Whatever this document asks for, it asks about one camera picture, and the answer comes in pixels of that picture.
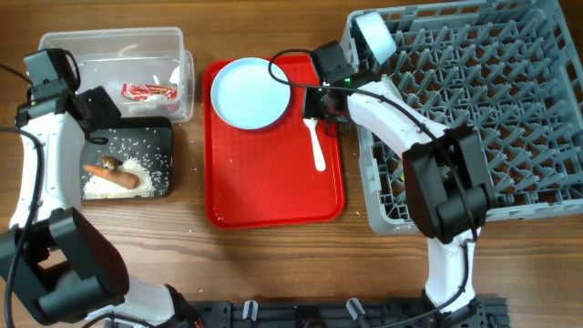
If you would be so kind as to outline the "white plastic spoon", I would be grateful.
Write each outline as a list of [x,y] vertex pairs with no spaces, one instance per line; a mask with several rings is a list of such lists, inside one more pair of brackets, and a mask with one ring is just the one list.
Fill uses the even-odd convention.
[[315,118],[305,118],[303,120],[303,123],[310,132],[314,166],[318,171],[323,172],[326,170],[326,162],[325,162],[325,158],[324,158],[324,155],[322,152],[322,147],[320,145],[320,141],[318,139],[318,135],[317,135],[317,131],[316,131],[317,120]]

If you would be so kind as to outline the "red snack wrapper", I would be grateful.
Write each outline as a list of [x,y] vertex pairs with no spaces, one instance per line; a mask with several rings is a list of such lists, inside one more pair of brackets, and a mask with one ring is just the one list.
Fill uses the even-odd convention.
[[171,100],[177,95],[178,90],[175,87],[150,84],[124,84],[121,91],[122,97],[136,101],[150,101],[156,99]]

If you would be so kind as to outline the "brown food scrap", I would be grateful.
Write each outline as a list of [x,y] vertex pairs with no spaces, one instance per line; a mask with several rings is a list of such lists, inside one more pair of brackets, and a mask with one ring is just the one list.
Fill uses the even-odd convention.
[[122,161],[111,156],[102,156],[101,164],[104,169],[117,170],[123,164]]

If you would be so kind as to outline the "white rice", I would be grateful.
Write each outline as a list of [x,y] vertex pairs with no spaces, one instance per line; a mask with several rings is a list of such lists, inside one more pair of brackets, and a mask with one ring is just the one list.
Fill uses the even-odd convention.
[[85,164],[83,170],[88,174],[85,200],[146,198],[155,191],[147,169],[136,159],[103,157],[100,166]]

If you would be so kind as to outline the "orange carrot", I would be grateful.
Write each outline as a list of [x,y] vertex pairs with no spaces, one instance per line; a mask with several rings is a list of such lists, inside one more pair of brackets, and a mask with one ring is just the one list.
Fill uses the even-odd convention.
[[128,190],[136,189],[140,184],[138,176],[124,171],[104,169],[89,164],[84,165],[83,169],[92,175],[98,176],[101,179],[108,180]]

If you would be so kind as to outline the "light blue bowl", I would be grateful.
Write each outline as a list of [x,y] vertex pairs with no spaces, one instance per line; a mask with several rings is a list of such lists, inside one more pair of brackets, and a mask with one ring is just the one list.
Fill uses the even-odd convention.
[[366,45],[382,65],[396,52],[397,45],[380,14],[371,12],[355,19]]

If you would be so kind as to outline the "light blue plate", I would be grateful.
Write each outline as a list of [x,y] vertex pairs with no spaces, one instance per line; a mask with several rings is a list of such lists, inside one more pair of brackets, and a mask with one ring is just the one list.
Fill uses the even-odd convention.
[[210,102],[228,125],[245,130],[267,128],[286,112],[291,103],[288,78],[275,64],[257,57],[234,60],[215,76]]

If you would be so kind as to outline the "white tissue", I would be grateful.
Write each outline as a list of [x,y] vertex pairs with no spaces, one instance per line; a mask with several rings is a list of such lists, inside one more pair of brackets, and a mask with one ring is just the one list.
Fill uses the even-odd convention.
[[180,82],[180,67],[176,67],[169,78],[169,82],[173,85],[178,85]]

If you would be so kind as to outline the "green bowl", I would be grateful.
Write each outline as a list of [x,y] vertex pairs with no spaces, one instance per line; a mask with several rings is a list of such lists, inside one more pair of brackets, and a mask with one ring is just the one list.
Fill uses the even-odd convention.
[[403,97],[400,94],[397,86],[394,84],[393,80],[387,76],[382,75],[382,82],[390,89],[391,93],[396,96],[398,99],[403,100]]

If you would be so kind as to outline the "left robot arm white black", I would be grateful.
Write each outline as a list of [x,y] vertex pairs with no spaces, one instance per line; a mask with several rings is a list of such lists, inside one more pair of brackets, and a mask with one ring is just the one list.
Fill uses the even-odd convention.
[[118,250],[83,216],[79,165],[87,134],[119,119],[104,88],[33,87],[11,130],[21,136],[20,201],[1,236],[4,315],[18,299],[43,325],[109,319],[143,327],[201,327],[169,285],[129,276]]

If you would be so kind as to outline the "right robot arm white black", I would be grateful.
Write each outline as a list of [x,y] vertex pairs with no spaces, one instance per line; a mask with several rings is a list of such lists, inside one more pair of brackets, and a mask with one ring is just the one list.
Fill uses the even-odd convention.
[[479,136],[466,125],[434,122],[386,79],[355,71],[336,41],[309,56],[320,85],[310,94],[308,114],[367,128],[402,161],[409,217],[427,238],[425,299],[440,313],[469,306],[476,240],[496,205]]

